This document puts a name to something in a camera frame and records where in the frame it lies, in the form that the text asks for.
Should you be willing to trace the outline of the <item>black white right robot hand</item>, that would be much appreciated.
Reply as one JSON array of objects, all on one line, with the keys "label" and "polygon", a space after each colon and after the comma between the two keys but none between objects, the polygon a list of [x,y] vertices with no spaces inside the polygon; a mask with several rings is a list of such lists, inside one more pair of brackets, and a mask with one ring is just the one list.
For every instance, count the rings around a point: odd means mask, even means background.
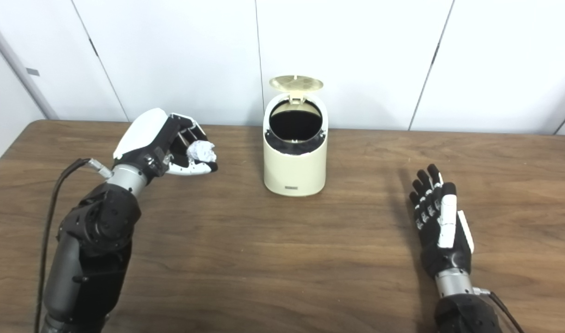
[{"label": "black white right robot hand", "polygon": [[466,214],[458,207],[454,183],[444,181],[437,166],[430,164],[418,170],[412,186],[409,199],[425,272],[431,278],[448,269],[471,273],[475,243]]}]

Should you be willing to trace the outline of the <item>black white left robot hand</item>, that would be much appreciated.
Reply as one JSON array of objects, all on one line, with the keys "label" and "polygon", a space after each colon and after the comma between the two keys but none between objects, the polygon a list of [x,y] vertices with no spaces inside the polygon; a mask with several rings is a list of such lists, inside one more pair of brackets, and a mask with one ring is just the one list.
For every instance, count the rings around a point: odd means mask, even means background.
[{"label": "black white left robot hand", "polygon": [[217,156],[204,130],[189,116],[153,108],[135,119],[113,153],[114,166],[130,165],[148,182],[166,173],[214,173]]}]

